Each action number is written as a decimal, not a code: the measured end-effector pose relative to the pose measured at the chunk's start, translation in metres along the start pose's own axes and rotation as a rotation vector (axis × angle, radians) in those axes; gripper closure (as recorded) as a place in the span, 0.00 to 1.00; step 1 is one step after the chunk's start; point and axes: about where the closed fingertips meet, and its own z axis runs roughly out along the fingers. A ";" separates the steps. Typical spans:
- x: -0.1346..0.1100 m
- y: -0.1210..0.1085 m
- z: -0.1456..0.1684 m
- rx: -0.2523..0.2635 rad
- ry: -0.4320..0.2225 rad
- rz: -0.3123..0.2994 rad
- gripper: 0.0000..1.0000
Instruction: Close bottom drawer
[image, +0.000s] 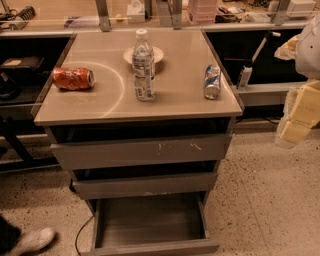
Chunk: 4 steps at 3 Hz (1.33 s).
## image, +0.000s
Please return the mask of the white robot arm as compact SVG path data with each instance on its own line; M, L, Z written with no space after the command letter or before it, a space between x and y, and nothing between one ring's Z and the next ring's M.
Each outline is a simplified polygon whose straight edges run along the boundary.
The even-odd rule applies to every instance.
M307 78L301 87L289 89L284 115L276 130L275 143L292 148L320 122L320 14L316 14L300 34L279 47L274 56L294 59L296 72Z

